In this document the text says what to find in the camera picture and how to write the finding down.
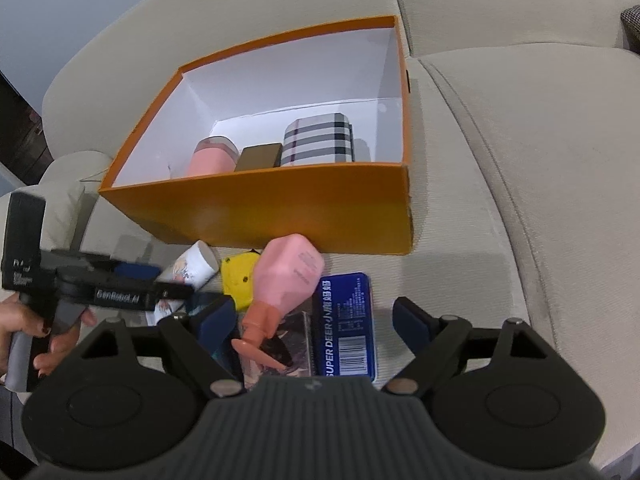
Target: orange pump nozzle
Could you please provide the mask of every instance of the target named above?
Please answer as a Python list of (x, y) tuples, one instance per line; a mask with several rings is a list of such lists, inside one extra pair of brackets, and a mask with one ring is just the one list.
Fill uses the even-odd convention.
[(244, 332), (242, 339), (232, 339), (231, 345), (241, 356), (258, 364), (276, 368), (282, 372), (287, 367), (273, 357), (260, 350), (265, 338), (271, 338), (276, 333), (282, 314), (273, 305), (263, 301), (254, 301), (242, 318)]

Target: pink spray bottle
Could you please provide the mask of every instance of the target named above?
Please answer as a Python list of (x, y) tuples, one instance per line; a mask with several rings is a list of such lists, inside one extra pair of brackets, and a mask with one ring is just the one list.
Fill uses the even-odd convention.
[(322, 255), (303, 235), (271, 240), (254, 267), (254, 300), (231, 345), (241, 356), (283, 371), (285, 365), (260, 350), (276, 333), (282, 318), (311, 297), (324, 270)]

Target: barcode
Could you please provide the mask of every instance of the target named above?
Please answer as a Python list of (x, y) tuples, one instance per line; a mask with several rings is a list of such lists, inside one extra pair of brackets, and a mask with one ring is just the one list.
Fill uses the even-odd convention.
[(340, 375), (367, 375), (367, 338), (363, 335), (338, 338)]

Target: black and white plaid pattern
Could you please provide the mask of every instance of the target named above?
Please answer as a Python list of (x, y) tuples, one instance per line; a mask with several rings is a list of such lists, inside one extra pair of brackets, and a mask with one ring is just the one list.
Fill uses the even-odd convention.
[(629, 44), (631, 50), (640, 53), (640, 5), (623, 10), (620, 14), (623, 25), (629, 33)]
[(281, 166), (353, 161), (353, 131), (344, 114), (293, 121), (284, 135)]

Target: brown box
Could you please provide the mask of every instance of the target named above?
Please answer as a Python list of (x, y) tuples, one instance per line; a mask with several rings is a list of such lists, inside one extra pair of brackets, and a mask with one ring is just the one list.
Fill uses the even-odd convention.
[(277, 168), (282, 156), (282, 144), (260, 144), (259, 146), (247, 146), (238, 158), (235, 171), (266, 170)]
[[(168, 243), (261, 248), (292, 233), (322, 252), (412, 249), (409, 89), (397, 16), (283, 32), (180, 67), (124, 142), (100, 194)], [(197, 143), (282, 142), (340, 112), (354, 162), (182, 177)]]

